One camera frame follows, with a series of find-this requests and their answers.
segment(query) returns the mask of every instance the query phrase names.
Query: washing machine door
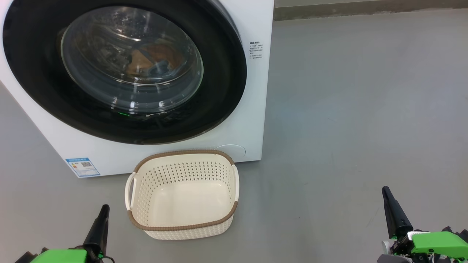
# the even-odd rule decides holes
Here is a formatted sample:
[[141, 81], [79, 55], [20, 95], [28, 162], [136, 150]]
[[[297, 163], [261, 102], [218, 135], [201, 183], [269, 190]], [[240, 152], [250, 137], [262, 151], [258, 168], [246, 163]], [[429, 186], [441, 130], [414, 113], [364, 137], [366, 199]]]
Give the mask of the washing machine door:
[[238, 32], [210, 0], [14, 0], [3, 30], [25, 91], [108, 140], [192, 138], [225, 120], [245, 87]]

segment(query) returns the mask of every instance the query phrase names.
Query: floor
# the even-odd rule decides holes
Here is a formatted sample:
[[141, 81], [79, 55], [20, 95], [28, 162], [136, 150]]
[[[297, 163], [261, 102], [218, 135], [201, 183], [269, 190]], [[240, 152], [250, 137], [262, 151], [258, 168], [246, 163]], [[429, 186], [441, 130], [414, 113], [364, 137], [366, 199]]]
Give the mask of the floor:
[[0, 261], [83, 242], [110, 205], [117, 263], [376, 262], [388, 185], [415, 228], [468, 228], [468, 11], [277, 22], [263, 160], [222, 235], [157, 241], [126, 176], [78, 179], [0, 88]]

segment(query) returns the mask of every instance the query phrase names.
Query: front-loading washing machine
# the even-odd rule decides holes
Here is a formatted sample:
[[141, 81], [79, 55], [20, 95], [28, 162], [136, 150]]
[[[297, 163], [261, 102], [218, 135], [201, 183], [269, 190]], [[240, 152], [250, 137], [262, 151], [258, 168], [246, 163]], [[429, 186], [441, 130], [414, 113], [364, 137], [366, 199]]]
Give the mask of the front-loading washing machine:
[[261, 159], [273, 0], [4, 0], [0, 81], [78, 177]]

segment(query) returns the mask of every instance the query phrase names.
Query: empty basket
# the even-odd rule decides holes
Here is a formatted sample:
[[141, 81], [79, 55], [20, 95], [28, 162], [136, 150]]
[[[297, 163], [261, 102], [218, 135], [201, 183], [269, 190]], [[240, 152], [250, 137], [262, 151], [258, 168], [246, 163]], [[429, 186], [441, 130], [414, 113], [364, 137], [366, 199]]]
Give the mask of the empty basket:
[[238, 198], [237, 168], [227, 154], [215, 150], [149, 156], [136, 166], [125, 185], [130, 221], [163, 240], [225, 232]]

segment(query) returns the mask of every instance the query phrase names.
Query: brown baseboard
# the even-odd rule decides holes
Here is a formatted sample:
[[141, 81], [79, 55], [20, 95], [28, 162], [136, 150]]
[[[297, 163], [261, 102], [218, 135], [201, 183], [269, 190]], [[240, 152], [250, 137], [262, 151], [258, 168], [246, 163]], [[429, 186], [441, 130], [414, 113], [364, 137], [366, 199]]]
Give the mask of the brown baseboard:
[[277, 7], [275, 21], [317, 17], [373, 15], [412, 12], [424, 9], [468, 8], [468, 0], [374, 0], [350, 3]]

